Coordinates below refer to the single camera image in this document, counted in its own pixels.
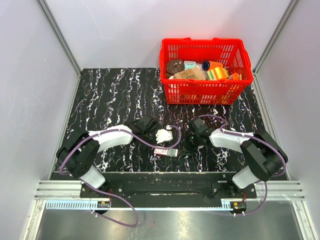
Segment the red white staple box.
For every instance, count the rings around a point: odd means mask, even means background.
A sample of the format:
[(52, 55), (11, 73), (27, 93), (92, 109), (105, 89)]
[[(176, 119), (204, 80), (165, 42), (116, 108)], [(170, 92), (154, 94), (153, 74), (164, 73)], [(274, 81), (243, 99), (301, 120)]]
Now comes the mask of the red white staple box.
[(177, 157), (178, 156), (178, 149), (175, 149), (175, 148), (166, 148), (166, 149), (155, 148), (153, 153), (155, 155)]

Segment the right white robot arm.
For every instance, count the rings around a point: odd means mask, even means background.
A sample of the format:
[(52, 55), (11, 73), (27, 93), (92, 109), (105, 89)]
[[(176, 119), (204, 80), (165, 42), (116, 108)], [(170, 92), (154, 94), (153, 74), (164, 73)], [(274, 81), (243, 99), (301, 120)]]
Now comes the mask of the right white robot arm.
[(187, 124), (184, 149), (191, 154), (201, 146), (211, 146), (236, 151), (244, 156), (247, 166), (238, 171), (227, 186), (231, 197), (239, 198), (249, 185), (267, 182), (286, 173), (288, 157), (266, 130), (231, 131), (225, 129), (228, 125), (225, 119), (216, 115), (212, 117), (223, 121), (223, 125), (209, 127), (201, 119), (202, 116), (193, 118)]

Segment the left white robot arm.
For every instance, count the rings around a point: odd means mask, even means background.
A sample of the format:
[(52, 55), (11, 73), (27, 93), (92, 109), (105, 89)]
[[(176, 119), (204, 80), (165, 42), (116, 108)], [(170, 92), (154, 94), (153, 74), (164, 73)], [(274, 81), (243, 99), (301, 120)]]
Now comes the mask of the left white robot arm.
[(157, 130), (158, 122), (148, 115), (100, 131), (77, 128), (56, 153), (61, 163), (59, 173), (88, 183), (91, 192), (103, 198), (109, 189), (105, 177), (94, 166), (97, 154), (113, 147), (129, 145), (134, 136), (155, 145)]

